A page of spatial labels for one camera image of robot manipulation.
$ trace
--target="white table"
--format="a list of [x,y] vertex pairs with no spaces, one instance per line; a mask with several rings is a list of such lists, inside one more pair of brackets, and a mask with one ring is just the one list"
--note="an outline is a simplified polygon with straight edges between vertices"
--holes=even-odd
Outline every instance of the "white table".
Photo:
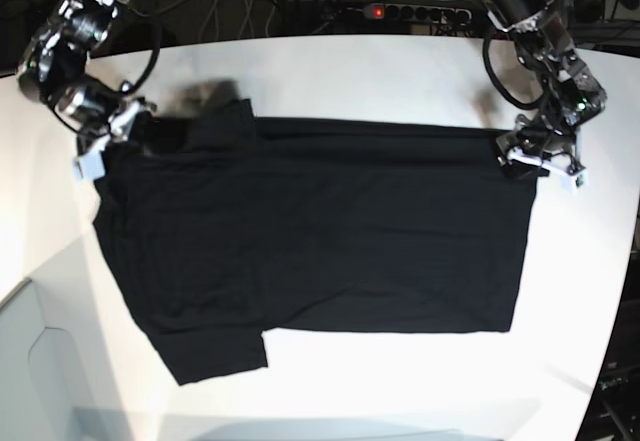
[[[530,81],[512,46],[496,43],[495,50],[498,71],[522,97]],[[135,78],[147,58],[103,59],[91,71],[117,85]],[[76,393],[77,402],[97,410],[114,439],[457,429],[573,440],[618,308],[640,194],[640,60],[584,58],[609,93],[607,111],[583,130],[591,184],[572,196],[557,178],[539,182],[508,334],[278,329],[264,335],[269,369],[178,388],[102,259],[90,224],[95,194],[72,179],[73,137],[23,99],[14,79],[0,81],[0,279],[33,274],[47,325],[75,340],[63,351],[80,359],[85,372],[75,375],[89,388]],[[452,38],[309,37],[167,49],[144,92],[168,112],[193,87],[225,80],[252,99],[258,116],[511,128],[518,113],[491,87],[479,42]],[[267,421],[282,418],[307,421]],[[318,418],[334,421],[318,430],[310,421]]]

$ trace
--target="t-shirt sleeve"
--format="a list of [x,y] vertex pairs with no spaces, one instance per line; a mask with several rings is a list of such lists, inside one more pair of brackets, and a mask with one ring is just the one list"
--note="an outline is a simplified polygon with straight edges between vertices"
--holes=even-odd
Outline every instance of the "t-shirt sleeve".
[[147,334],[180,385],[267,367],[260,331],[209,328]]

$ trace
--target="power strip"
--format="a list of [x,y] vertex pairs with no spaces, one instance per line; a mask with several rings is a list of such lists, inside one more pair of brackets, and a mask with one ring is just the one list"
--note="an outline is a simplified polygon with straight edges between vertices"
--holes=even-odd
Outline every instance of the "power strip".
[[447,26],[470,26],[473,12],[468,9],[443,8],[415,4],[369,4],[362,10],[366,19],[402,23]]

